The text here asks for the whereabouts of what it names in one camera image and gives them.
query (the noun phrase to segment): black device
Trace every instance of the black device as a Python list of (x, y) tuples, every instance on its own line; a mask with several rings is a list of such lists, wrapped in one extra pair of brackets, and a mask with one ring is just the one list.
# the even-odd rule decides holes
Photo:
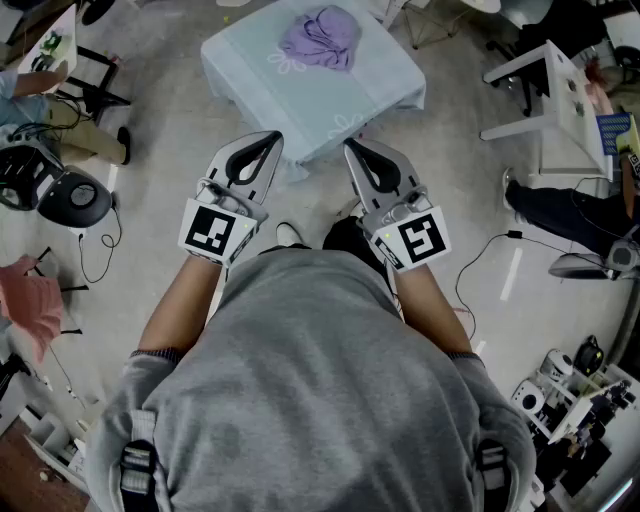
[(580, 348), (576, 357), (573, 359), (573, 366), (587, 377), (597, 372), (604, 361), (604, 352), (598, 346), (598, 340), (595, 336), (589, 336)]
[(11, 137), (0, 149), (0, 203), (12, 210), (38, 210), (73, 228), (92, 226), (109, 213), (112, 197), (102, 183), (63, 167), (37, 139)]
[(569, 496), (573, 497), (578, 494), (580, 489), (600, 471), (609, 457), (611, 457), (611, 452), (602, 441), (594, 441), (586, 449), (584, 458), (578, 463), (572, 464), (567, 474), (560, 479), (560, 483)]

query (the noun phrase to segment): purple cloth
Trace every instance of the purple cloth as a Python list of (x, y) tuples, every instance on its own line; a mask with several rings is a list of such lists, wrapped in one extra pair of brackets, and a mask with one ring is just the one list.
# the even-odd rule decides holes
[(329, 5), (296, 18), (280, 41), (280, 48), (305, 64), (349, 71), (359, 37), (355, 18), (344, 9)]

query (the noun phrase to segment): buckle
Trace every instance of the buckle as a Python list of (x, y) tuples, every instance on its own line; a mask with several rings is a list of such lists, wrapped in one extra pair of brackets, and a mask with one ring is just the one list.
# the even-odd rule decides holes
[(120, 458), (120, 489), (144, 496), (153, 493), (155, 467), (156, 452), (151, 443), (144, 440), (129, 443)]
[(500, 443), (491, 439), (482, 441), (476, 453), (476, 463), (486, 490), (492, 491), (506, 485), (507, 451)]

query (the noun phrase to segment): black office chair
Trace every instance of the black office chair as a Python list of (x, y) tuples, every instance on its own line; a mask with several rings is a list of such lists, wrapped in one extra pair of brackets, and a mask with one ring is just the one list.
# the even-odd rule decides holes
[(93, 226), (109, 213), (112, 197), (104, 185), (80, 169), (64, 167), (37, 137), (0, 139), (0, 204), (38, 210), (73, 228)]
[[(606, 36), (607, 27), (594, 6), (585, 0), (555, 0), (540, 23), (522, 27), (518, 41), (514, 45), (509, 45), (509, 50), (496, 41), (489, 41), (486, 47), (487, 50), (498, 50), (507, 60), (513, 60), (551, 40), (562, 53), (573, 59), (581, 51), (598, 44)], [(536, 87), (538, 96), (549, 94), (545, 63), (544, 61), (534, 62), (510, 76), (518, 76), (522, 80), (527, 102), (523, 114), (529, 117), (531, 115), (529, 84)], [(499, 82), (496, 80), (492, 85), (497, 87)]]

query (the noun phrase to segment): shoulder strap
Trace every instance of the shoulder strap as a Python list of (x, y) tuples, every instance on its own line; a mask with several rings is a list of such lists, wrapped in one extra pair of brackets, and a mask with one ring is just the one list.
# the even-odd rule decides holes
[(485, 439), (476, 453), (478, 469), (484, 480), (484, 510), (507, 510), (511, 491), (511, 471), (507, 466), (507, 450), (492, 439)]
[(120, 493), (125, 512), (158, 512), (154, 472), (156, 450), (153, 446), (155, 414), (137, 410), (131, 413), (131, 442), (120, 458)]

